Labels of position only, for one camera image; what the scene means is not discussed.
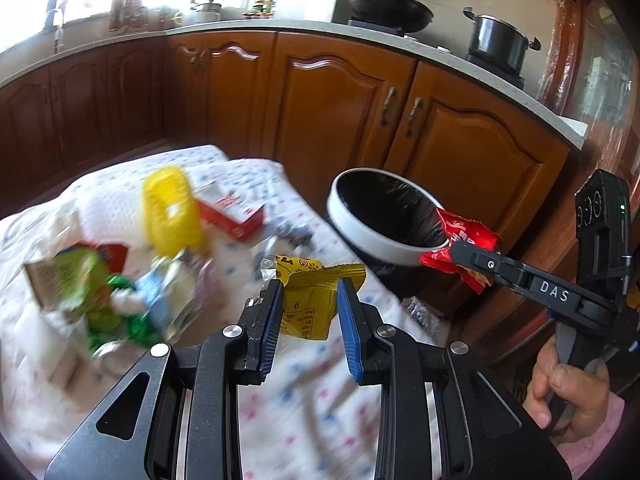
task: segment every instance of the cabinet handle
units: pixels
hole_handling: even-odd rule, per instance
[[[414,134],[411,131],[411,125],[414,123],[415,114],[418,111],[418,108],[422,108],[422,98],[421,97],[415,98],[414,107],[411,108],[411,111],[409,112],[409,118],[406,121],[406,131],[404,133],[404,136],[407,139],[409,139]]]
[[[199,59],[198,59],[198,65],[200,66],[200,69],[204,72],[204,58],[207,55],[207,51],[203,50],[200,53]]]
[[[389,92],[386,93],[385,102],[382,104],[382,117],[380,117],[380,126],[387,126],[389,121],[386,120],[386,112],[389,110],[389,104],[391,103],[391,99],[396,95],[396,88],[391,87]]]

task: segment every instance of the red box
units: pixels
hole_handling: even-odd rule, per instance
[[[242,242],[264,221],[264,202],[252,202],[242,195],[224,194],[213,182],[195,193],[200,217]]]

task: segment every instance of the red snack bag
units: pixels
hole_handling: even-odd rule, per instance
[[[483,249],[495,251],[500,243],[500,237],[476,220],[462,218],[462,216],[455,215],[444,209],[437,208],[436,210],[449,245],[442,249],[424,253],[420,257],[420,262],[427,267],[433,267],[433,269],[438,269],[448,274],[457,272],[462,281],[480,294],[485,286],[492,284],[493,280],[490,280],[484,274],[452,262],[449,256],[449,246],[455,241],[465,240]]]
[[[72,245],[72,247],[92,247],[101,259],[109,267],[111,274],[121,274],[124,269],[124,263],[127,260],[127,254],[129,254],[129,247],[123,244],[101,244],[99,242],[78,242]]]

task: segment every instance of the pink sleeve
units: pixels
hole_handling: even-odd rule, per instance
[[[607,418],[602,426],[598,428],[592,436],[571,442],[559,444],[558,451],[568,463],[571,475],[574,480],[580,478],[591,464],[600,456],[602,450],[611,440],[611,437],[618,429],[622,419],[622,411],[625,401],[615,394],[609,394],[609,405],[607,407]]]

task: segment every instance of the finger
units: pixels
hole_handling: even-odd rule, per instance
[[[607,385],[609,384],[609,370],[603,360],[598,361],[598,365],[596,366],[596,377],[607,383]]]
[[[551,421],[551,412],[549,411],[549,407],[543,399],[537,399],[531,395],[530,390],[528,391],[527,398],[522,403],[522,406],[542,430],[549,425],[549,422]]]
[[[533,367],[531,375],[531,393],[537,399],[542,399],[549,391],[549,377],[540,369],[540,365],[536,363]]]
[[[536,363],[547,377],[551,377],[558,366],[558,351],[556,350],[556,336],[551,336],[538,352]]]
[[[596,374],[591,375],[578,368],[561,364],[556,367],[550,386],[556,394],[574,404],[577,410],[587,413],[599,410],[603,402],[607,402],[608,377],[606,370],[601,370],[600,366],[596,369]]]

